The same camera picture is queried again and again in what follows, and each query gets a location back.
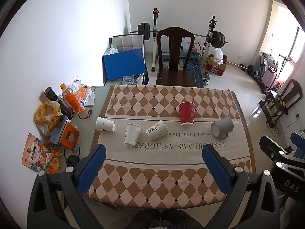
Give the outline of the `white paper cup black calligraphy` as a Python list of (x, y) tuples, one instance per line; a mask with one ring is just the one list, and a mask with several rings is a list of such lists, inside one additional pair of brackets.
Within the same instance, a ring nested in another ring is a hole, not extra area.
[(155, 123), (153, 126), (148, 128), (145, 132), (151, 141), (154, 141), (169, 133), (167, 126), (165, 125), (165, 123), (162, 120)]

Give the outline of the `white paper cup leftmost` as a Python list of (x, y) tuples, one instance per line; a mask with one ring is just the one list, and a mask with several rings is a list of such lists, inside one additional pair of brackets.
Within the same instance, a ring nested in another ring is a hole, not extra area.
[(114, 133), (115, 122), (106, 118), (98, 117), (96, 120), (96, 130)]

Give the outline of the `white paper cup middle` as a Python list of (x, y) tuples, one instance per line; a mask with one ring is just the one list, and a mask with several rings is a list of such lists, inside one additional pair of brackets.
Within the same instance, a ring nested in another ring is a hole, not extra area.
[(128, 123), (126, 126), (126, 133), (124, 143), (130, 146), (135, 146), (142, 128), (138, 125)]

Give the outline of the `red ribbed paper cup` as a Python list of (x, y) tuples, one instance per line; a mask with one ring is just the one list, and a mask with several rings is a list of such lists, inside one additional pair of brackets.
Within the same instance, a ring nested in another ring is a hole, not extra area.
[(182, 126), (194, 125), (195, 117), (195, 105), (193, 102), (182, 102), (178, 106), (178, 111), (180, 115), (180, 123)]

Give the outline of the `dark wooden side chair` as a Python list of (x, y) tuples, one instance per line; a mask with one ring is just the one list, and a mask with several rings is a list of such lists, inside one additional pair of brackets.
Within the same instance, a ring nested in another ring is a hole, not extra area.
[(262, 109), (266, 117), (266, 124), (270, 128), (275, 128), (278, 120), (283, 115), (288, 115), (288, 111), (302, 97), (301, 85), (295, 79), (290, 79), (280, 94), (270, 90), (265, 100), (259, 102), (259, 108)]

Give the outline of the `black round puck device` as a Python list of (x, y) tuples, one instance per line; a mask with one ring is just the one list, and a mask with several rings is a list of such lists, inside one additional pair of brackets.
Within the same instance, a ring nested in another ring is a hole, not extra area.
[(80, 158), (78, 156), (70, 155), (66, 159), (66, 165), (67, 167), (76, 167), (77, 164), (80, 162)]

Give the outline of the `colourful snack packet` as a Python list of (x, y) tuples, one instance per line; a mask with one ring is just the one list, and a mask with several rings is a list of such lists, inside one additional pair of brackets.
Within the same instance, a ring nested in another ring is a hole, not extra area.
[(62, 156), (61, 152), (29, 133), (21, 163), (35, 172), (46, 171), (48, 174), (56, 174), (60, 172), (59, 158)]

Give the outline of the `orange box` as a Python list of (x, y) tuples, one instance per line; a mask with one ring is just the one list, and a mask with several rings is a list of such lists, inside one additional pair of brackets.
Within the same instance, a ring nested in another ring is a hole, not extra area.
[(73, 150), (77, 143), (79, 134), (80, 132), (71, 123), (66, 123), (59, 144), (65, 148)]

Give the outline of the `grey ribbed mug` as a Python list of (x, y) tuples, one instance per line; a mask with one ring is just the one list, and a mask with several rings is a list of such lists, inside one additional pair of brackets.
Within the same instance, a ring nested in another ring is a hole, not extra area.
[(215, 138), (225, 139), (234, 130), (231, 118), (226, 117), (211, 124), (211, 133)]

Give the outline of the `small barbell on floor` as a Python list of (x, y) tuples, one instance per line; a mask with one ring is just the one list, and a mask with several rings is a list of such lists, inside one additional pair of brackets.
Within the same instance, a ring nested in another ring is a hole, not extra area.
[(231, 61), (227, 61), (227, 63), (230, 64), (230, 65), (233, 65), (233, 66), (236, 66), (236, 67), (239, 67), (239, 68), (243, 69), (243, 71), (246, 71), (249, 76), (252, 76), (254, 74), (253, 65), (248, 65), (246, 67), (243, 64), (236, 64), (236, 63), (233, 63)]

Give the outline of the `yellow plastic bag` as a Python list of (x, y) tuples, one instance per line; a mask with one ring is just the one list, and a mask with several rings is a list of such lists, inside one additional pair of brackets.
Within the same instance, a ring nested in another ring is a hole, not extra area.
[(60, 104), (48, 100), (36, 111), (34, 122), (44, 136), (50, 136), (60, 116)]

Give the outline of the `orange drink bottle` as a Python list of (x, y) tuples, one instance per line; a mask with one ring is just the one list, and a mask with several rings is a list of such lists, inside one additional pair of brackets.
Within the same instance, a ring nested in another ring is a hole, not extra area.
[(81, 102), (77, 99), (76, 95), (74, 94), (73, 90), (65, 85), (65, 83), (62, 83), (60, 85), (60, 88), (62, 90), (62, 96), (65, 99), (65, 101), (71, 106), (73, 111), (77, 113), (78, 115), (81, 115), (84, 113), (85, 109)]

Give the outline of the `orange white snack wrapper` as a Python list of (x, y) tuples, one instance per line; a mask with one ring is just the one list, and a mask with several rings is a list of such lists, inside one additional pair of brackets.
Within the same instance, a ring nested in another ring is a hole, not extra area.
[(69, 87), (74, 92), (78, 101), (84, 106), (94, 106), (95, 103), (95, 93), (92, 91), (91, 87), (84, 85), (82, 81), (74, 81)]

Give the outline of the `black cylindrical speaker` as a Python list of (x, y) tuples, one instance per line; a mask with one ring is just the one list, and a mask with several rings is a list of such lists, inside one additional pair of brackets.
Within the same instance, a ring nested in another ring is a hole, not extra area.
[(44, 91), (45, 96), (50, 100), (50, 101), (57, 101), (58, 100), (58, 96), (57, 94), (53, 91), (53, 89), (51, 87), (48, 87), (45, 91)]

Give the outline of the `red cardboard box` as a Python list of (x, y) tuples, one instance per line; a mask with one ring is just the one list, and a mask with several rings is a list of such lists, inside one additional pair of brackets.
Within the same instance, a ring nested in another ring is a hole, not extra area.
[(209, 55), (209, 58), (207, 58), (206, 61), (206, 70), (210, 71), (218, 76), (223, 76), (225, 70), (226, 70), (226, 65), (227, 65), (227, 56), (223, 56), (222, 64), (214, 64), (213, 63), (214, 56), (212, 54)]

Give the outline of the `checkered beige table mat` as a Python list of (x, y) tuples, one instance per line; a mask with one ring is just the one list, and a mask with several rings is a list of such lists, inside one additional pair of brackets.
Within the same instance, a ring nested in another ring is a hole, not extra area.
[[(178, 106), (193, 102), (193, 126), (182, 126)], [(89, 196), (117, 206), (191, 208), (223, 201), (202, 159), (211, 144), (233, 166), (255, 172), (250, 134), (231, 90), (181, 86), (123, 86), (106, 89), (100, 116), (115, 122), (115, 132), (96, 131), (92, 142), (103, 144), (107, 157)], [(229, 117), (234, 130), (215, 138), (211, 124)], [(146, 130), (162, 120), (169, 133), (151, 141)], [(124, 143), (128, 123), (142, 128), (135, 146)]]

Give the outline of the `barbell with black plates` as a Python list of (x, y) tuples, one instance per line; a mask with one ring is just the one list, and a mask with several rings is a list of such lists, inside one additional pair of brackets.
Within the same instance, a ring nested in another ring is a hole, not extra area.
[(191, 33), (184, 28), (180, 27), (169, 27), (164, 30), (151, 30), (150, 24), (148, 22), (141, 23), (137, 26), (137, 31), (131, 31), (130, 33), (138, 33), (144, 35), (144, 40), (150, 39), (150, 34), (153, 33), (154, 37), (156, 37), (158, 40), (162, 36), (167, 37), (176, 37), (176, 40), (182, 40), (183, 38), (189, 37), (194, 41), (195, 36), (203, 37), (208, 40), (208, 43), (212, 45), (214, 48), (222, 48), (227, 43), (225, 36), (223, 33), (219, 31), (213, 31), (212, 36), (205, 36), (205, 35), (199, 35)]

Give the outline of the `dark wooden dining chair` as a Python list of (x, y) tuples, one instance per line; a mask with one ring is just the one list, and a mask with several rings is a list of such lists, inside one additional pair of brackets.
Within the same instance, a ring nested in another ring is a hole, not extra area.
[(168, 37), (169, 39), (169, 67), (168, 69), (163, 68), (162, 58), (162, 47), (161, 38), (157, 39), (158, 46), (158, 61), (159, 61), (159, 72), (156, 79), (156, 85), (162, 86), (186, 86), (195, 87), (196, 81), (193, 76), (187, 71), (187, 65), (190, 59), (192, 48), (195, 40), (191, 38), (191, 43), (185, 58), (185, 62), (182, 70), (179, 70), (179, 58), (182, 40), (176, 40), (176, 37)]

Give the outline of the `white squat rack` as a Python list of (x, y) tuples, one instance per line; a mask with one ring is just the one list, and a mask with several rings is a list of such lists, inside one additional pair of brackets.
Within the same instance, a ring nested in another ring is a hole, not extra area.
[[(158, 34), (158, 30), (157, 30), (157, 18), (159, 17), (159, 10), (157, 9), (157, 7), (155, 7), (153, 9), (152, 13), (153, 13), (153, 26), (152, 26), (152, 30), (150, 31), (152, 33), (152, 37), (153, 37), (153, 47), (152, 47), (152, 52), (153, 53), (152, 53), (152, 67), (151, 67), (151, 71), (155, 71), (155, 67), (156, 67), (157, 34)], [(207, 35), (194, 34), (195, 36), (206, 38), (207, 43), (204, 44), (204, 50), (207, 49), (208, 44), (213, 39), (213, 32), (214, 32), (214, 28), (216, 27), (216, 23), (217, 23), (217, 21), (215, 20), (215, 16), (213, 15), (212, 19), (209, 22), (209, 28), (208, 28)]]

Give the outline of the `blue flat board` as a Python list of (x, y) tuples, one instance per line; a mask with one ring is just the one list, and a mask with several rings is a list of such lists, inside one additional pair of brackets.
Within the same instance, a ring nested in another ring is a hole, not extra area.
[(103, 56), (109, 81), (146, 73), (142, 49), (122, 51)]

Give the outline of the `white padded chair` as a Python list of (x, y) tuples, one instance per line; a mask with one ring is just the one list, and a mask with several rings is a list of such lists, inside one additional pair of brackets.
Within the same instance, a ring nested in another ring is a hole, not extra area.
[(144, 35), (142, 34), (128, 34), (117, 35), (111, 37), (111, 46), (115, 46), (119, 52), (142, 49), (144, 52)]

